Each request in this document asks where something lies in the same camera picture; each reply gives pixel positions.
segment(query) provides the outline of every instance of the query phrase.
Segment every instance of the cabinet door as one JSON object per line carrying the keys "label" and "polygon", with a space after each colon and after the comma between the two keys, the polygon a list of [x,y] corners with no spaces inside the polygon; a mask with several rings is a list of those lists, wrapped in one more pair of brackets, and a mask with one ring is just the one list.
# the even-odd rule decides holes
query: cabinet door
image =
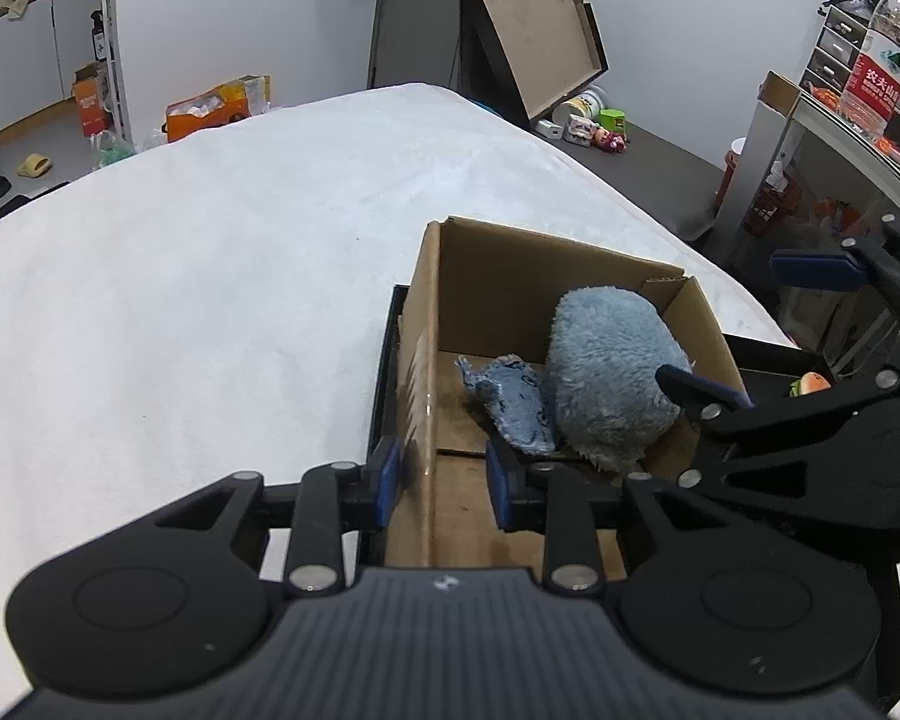
{"label": "cabinet door", "polygon": [[100,10],[100,7],[101,0],[53,0],[56,52],[66,97],[70,96],[77,70],[94,61],[93,20],[90,14]]}
{"label": "cabinet door", "polygon": [[50,0],[0,18],[0,130],[63,100]]}

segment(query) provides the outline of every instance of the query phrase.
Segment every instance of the slipper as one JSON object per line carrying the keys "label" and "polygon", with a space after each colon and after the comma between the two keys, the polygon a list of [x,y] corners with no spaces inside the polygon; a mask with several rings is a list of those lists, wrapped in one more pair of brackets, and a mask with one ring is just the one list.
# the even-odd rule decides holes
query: slipper
{"label": "slipper", "polygon": [[17,175],[24,176],[24,178],[39,178],[51,167],[53,167],[53,162],[50,162],[50,157],[45,157],[43,154],[31,154],[17,166]]}

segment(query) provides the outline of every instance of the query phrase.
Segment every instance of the white tablecloth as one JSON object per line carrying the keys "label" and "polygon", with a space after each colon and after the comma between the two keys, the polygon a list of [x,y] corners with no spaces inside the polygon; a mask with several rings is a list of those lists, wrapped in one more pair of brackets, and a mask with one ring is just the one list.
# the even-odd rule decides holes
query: white tablecloth
{"label": "white tablecloth", "polygon": [[0,709],[26,688],[2,608],[36,563],[236,469],[362,459],[391,287],[451,214],[683,266],[725,331],[786,343],[624,196],[444,90],[275,111],[89,175],[0,221]]}

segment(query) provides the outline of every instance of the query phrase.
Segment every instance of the gray floor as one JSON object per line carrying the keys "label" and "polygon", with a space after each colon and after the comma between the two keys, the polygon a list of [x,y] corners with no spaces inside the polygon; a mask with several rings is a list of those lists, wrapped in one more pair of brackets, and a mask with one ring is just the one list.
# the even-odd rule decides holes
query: gray floor
{"label": "gray floor", "polygon": [[[40,178],[17,175],[17,165],[31,153],[50,157],[53,167]],[[0,146],[0,174],[11,184],[10,191],[0,198],[0,206],[17,194],[34,196],[63,181],[74,181],[93,169],[90,141],[80,130],[77,109],[53,122],[37,127]]]}
{"label": "gray floor", "polygon": [[722,170],[634,124],[623,154],[550,141],[626,196],[684,241],[700,237],[713,221],[713,196]]}

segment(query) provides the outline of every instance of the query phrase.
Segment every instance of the wooden baseboard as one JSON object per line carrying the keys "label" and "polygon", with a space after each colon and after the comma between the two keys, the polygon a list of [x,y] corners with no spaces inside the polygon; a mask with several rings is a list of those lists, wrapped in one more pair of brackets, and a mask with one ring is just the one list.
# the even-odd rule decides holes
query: wooden baseboard
{"label": "wooden baseboard", "polygon": [[54,119],[60,119],[73,113],[74,105],[76,104],[73,98],[66,98],[66,100],[60,100],[59,103],[50,105],[49,108],[31,113],[26,119],[20,119],[19,122],[14,122],[9,127],[4,127],[0,130],[0,146],[19,138],[21,135],[26,135],[26,133],[37,127],[42,127],[47,122],[53,122]]}

